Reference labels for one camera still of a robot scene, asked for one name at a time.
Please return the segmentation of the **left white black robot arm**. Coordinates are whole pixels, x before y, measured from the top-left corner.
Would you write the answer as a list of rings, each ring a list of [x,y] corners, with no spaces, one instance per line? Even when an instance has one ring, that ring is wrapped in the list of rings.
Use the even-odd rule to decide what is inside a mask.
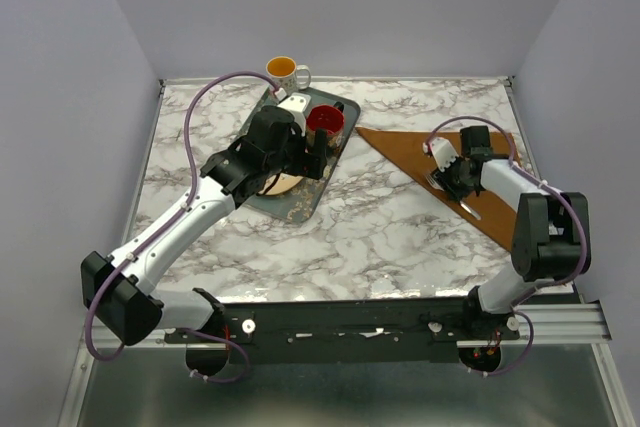
[[[88,309],[85,329],[99,319],[132,346],[157,328],[187,328],[201,342],[222,327],[212,300],[190,292],[178,302],[161,299],[159,280],[206,230],[229,216],[279,174],[318,180],[327,163],[328,132],[306,131],[293,114],[267,105],[248,131],[209,157],[185,197],[142,234],[108,256],[88,254],[81,263],[82,295]]]

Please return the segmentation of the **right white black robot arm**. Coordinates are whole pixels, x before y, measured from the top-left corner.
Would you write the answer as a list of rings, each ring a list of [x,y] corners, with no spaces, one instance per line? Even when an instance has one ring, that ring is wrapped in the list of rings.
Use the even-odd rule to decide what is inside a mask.
[[[474,287],[463,303],[460,326],[480,339],[538,290],[574,281],[591,264],[586,197],[535,178],[506,158],[456,158],[432,172],[450,199],[491,192],[515,212],[511,265]]]

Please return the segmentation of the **brown cloth napkin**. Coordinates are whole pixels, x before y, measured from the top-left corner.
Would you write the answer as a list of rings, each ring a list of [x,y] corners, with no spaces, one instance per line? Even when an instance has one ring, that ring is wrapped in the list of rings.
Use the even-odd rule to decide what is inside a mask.
[[[517,206],[484,188],[482,169],[490,162],[518,161],[510,134],[486,126],[453,132],[380,131],[358,134],[413,180],[505,250],[512,247]]]

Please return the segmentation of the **silver fork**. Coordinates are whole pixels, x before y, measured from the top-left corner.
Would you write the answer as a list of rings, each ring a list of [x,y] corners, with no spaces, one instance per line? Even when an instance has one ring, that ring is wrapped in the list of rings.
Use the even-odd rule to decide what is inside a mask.
[[[458,199],[457,197],[453,196],[451,193],[446,191],[444,189],[444,187],[437,182],[437,180],[435,179],[435,177],[432,174],[426,174],[425,178],[426,178],[428,184],[432,188],[434,188],[434,189],[436,189],[438,191],[444,192],[448,200],[456,202],[465,212],[470,214],[475,219],[477,219],[477,220],[481,220],[482,219],[481,215],[476,210],[474,210],[470,205],[468,205],[463,200]]]

